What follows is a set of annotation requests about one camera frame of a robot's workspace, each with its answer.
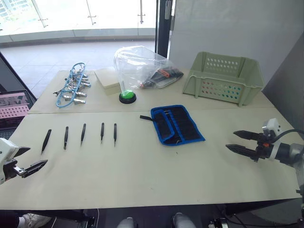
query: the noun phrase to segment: blue binding edge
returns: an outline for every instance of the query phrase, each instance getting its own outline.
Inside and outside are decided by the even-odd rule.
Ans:
[[[200,131],[198,130],[197,125],[196,125],[195,122],[192,120],[192,118],[190,117],[190,115],[189,115],[187,109],[186,109],[183,105],[176,104],[176,105],[169,105],[169,106],[163,106],[163,107],[156,107],[156,108],[153,108],[153,109],[151,109],[151,117],[152,117],[152,119],[154,119],[154,113],[157,112],[157,110],[162,110],[162,111],[164,112],[164,110],[163,110],[164,108],[173,108],[173,107],[181,107],[181,108],[184,109],[184,111],[186,112],[186,114],[187,114],[189,120],[192,122],[192,124],[193,124],[193,126],[194,126],[194,128],[195,128],[196,133],[200,136],[200,138],[198,138],[198,139],[193,139],[193,140],[185,140],[185,139],[182,137],[181,132],[180,132],[180,128],[178,127],[178,125],[177,125],[177,123],[176,123],[175,119],[173,118],[172,113],[171,113],[171,111],[170,111],[170,115],[171,115],[172,121],[173,121],[173,123],[174,123],[174,125],[175,125],[175,128],[176,128],[177,132],[179,133],[180,138],[182,139],[182,141],[179,142],[179,143],[174,143],[174,144],[165,144],[165,143],[164,143],[165,140],[164,140],[164,141],[162,140],[161,135],[160,135],[160,132],[159,132],[159,129],[158,129],[158,127],[157,127],[157,124],[155,123],[155,121],[153,121],[155,130],[156,130],[156,132],[157,132],[157,135],[158,135],[158,138],[159,138],[160,142],[161,142],[163,145],[166,145],[166,146],[177,146],[177,145],[182,145],[182,144],[187,144],[187,143],[205,141],[206,139],[205,139],[204,136],[200,133]],[[166,115],[165,115],[165,119],[166,119],[166,121],[167,121],[167,124],[168,124],[169,128],[170,128],[170,127],[172,128],[171,123],[170,123],[169,119],[166,117]]]

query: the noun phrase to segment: gray shoe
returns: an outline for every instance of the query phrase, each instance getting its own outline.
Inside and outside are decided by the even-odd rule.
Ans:
[[[136,223],[132,217],[127,217],[118,224],[117,228],[136,228]]]
[[[22,216],[25,219],[26,228],[38,228],[47,224],[51,218],[42,215],[25,214]]]
[[[172,221],[175,228],[196,228],[190,218],[182,213],[176,213]]]

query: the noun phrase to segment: laptop screen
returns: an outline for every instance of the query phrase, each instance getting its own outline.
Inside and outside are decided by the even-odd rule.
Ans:
[[[16,128],[32,105],[26,90],[0,93],[0,130]]]

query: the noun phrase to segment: black strap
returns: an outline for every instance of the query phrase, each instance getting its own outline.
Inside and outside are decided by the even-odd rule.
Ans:
[[[151,120],[151,121],[155,121],[154,119],[152,119],[151,117],[145,116],[145,115],[141,115],[139,118],[144,119],[144,120]]]

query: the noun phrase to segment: laptop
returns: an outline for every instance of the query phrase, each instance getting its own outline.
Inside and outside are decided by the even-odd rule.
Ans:
[[[27,90],[0,93],[0,138],[9,139],[32,106]]]

